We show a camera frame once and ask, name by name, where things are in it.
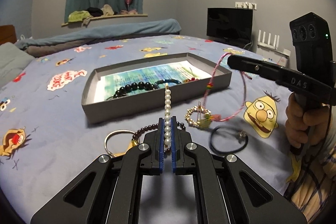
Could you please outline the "right forearm plaid sleeve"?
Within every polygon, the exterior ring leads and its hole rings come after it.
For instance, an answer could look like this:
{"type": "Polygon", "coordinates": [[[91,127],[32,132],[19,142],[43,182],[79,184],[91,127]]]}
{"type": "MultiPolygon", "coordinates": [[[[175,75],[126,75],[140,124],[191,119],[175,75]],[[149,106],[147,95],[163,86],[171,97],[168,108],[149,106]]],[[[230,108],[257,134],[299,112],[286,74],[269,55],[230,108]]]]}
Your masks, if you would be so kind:
{"type": "Polygon", "coordinates": [[[329,130],[316,145],[310,145],[305,157],[291,156],[293,173],[288,177],[286,198],[312,223],[335,192],[335,108],[329,116],[329,130]]]}

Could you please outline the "right hand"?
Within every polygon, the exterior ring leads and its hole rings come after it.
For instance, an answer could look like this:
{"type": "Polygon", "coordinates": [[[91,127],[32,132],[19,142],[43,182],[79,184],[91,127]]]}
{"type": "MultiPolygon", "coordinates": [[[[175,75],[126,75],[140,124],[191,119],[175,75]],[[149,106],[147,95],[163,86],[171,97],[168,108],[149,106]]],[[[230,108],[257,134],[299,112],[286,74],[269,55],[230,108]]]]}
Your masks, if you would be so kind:
{"type": "Polygon", "coordinates": [[[329,106],[323,105],[319,109],[304,112],[292,93],[286,108],[285,123],[286,137],[289,143],[300,148],[302,144],[318,144],[329,130],[329,106]]]}

